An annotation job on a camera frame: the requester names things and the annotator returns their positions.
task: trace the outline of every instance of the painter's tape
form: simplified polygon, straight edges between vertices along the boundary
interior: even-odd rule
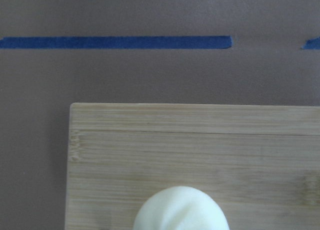
[[[5,49],[226,49],[231,36],[5,37]]]
[[[320,49],[320,37],[308,39],[302,49]]]

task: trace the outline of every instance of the wood grain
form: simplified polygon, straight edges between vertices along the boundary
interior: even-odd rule
[[[213,197],[232,230],[320,229],[320,108],[73,104],[67,230],[130,230],[176,185]]]

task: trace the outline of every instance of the bamboo cutting board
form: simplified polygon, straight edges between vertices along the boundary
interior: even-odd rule
[[[319,107],[70,110],[67,230],[130,230],[148,197],[178,185],[208,193],[232,230],[320,229]]]

